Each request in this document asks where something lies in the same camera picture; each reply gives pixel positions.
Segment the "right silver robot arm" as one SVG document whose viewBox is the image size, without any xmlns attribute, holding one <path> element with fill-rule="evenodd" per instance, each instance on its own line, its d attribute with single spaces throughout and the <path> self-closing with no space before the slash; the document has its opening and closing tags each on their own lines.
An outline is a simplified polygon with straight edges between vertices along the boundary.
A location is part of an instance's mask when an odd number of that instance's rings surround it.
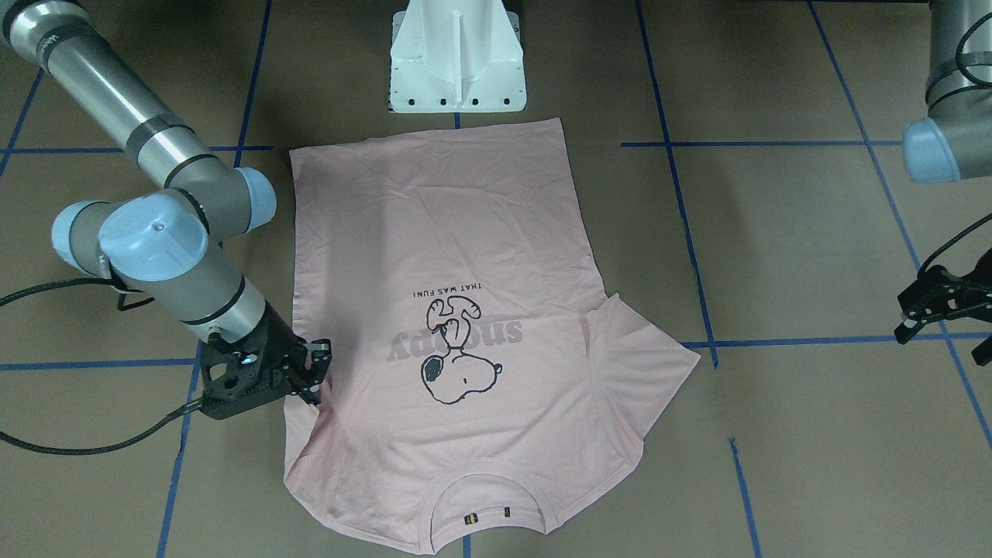
<svg viewBox="0 0 992 558">
<path fill-rule="evenodd" d="M 221 250 L 275 215 L 266 177 L 220 161 L 78 2 L 4 1 L 2 41 L 63 86 L 156 185 L 132 200 L 65 208 L 52 227 L 57 254 L 121 291 L 148 294 L 202 340 L 205 415 L 226 419 L 286 396 L 319 405 L 329 341 L 295 335 Z"/>
</svg>

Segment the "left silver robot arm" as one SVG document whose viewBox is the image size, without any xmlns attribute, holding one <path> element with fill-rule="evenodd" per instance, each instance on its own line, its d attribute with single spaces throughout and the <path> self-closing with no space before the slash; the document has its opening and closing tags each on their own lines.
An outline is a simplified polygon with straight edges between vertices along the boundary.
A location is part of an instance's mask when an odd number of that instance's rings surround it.
<svg viewBox="0 0 992 558">
<path fill-rule="evenodd" d="M 919 184 L 990 176 L 990 3 L 929 2 L 927 115 L 903 134 L 904 169 Z M 897 296 L 902 322 L 898 343 L 908 343 L 933 322 L 990 321 L 990 254 L 956 276 L 936 259 L 967 234 L 990 222 L 983 216 L 925 258 L 913 283 Z"/>
</svg>

